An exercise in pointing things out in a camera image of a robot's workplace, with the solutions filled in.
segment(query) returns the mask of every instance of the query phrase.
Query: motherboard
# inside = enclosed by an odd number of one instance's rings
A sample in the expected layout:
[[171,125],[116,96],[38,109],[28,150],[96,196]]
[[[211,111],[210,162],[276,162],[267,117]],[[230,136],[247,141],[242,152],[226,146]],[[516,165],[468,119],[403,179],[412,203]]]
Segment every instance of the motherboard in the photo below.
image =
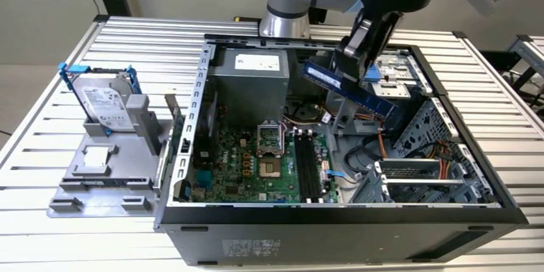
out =
[[[199,170],[192,200],[208,203],[300,203],[302,191],[318,188],[318,201],[338,203],[336,186],[327,176],[330,155],[323,134],[306,137],[312,154],[300,157],[296,133],[278,125],[259,132],[223,128],[219,132],[218,159],[212,169]],[[280,148],[274,153],[262,148]],[[299,173],[300,160],[311,171]]]

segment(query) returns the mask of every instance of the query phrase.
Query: aluminum extrusion table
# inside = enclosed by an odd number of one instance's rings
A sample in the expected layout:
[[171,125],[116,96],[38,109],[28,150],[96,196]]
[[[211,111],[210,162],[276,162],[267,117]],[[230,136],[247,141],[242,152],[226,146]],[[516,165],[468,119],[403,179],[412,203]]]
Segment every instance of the aluminum extrusion table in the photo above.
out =
[[[319,25],[312,27],[311,35],[314,39],[339,41],[350,30]],[[187,109],[206,33],[256,36],[258,25],[111,17],[107,22],[92,23],[67,63],[108,68],[132,64],[139,71],[142,90],[150,95],[151,109],[159,117],[168,117],[162,95],[176,93],[179,104]],[[466,38],[451,32],[398,30],[391,43],[420,46],[531,225],[447,264],[259,269],[543,270],[543,122]],[[51,219],[46,216],[50,199],[83,138],[83,118],[74,94],[55,77],[0,151],[0,262],[7,263],[0,270],[199,269],[186,266],[168,236],[154,232],[152,218]]]

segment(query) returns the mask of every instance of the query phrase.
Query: label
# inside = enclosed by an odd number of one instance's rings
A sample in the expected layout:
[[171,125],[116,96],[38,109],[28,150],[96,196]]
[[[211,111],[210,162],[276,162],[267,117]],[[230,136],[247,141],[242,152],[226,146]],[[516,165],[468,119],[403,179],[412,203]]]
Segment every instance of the label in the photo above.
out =
[[132,130],[131,118],[119,92],[107,87],[91,86],[82,90],[100,124],[114,131]]
[[355,120],[354,126],[358,133],[378,133],[378,125],[375,121]]
[[330,113],[328,111],[326,112],[326,114],[323,114],[322,121],[323,121],[324,124],[328,124],[328,123],[330,123],[330,121],[331,121],[331,113]]
[[279,55],[239,54],[235,61],[235,69],[280,71]]
[[334,78],[331,78],[330,76],[327,76],[324,73],[319,72],[318,70],[315,70],[314,68],[308,68],[308,73],[315,76],[316,78],[319,78],[322,81],[324,81],[327,84],[331,84],[332,86],[335,86],[338,89],[340,88],[340,81],[335,80]]
[[280,239],[224,239],[223,251],[227,257],[274,257],[280,251]]

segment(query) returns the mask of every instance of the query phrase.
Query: blue latch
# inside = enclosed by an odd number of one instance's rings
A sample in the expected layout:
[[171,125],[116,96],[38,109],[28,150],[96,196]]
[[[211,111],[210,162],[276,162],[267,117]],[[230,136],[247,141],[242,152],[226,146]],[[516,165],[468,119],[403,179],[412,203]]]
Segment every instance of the blue latch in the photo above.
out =
[[378,68],[376,64],[372,64],[367,69],[367,73],[364,74],[363,81],[379,82],[380,80],[382,80],[380,69]]
[[72,65],[68,68],[70,73],[87,73],[91,70],[88,65]]
[[132,67],[132,65],[128,65],[126,72],[128,74],[128,77],[131,78],[132,91],[135,92],[135,94],[142,94],[140,82],[138,81],[136,77],[136,69]]

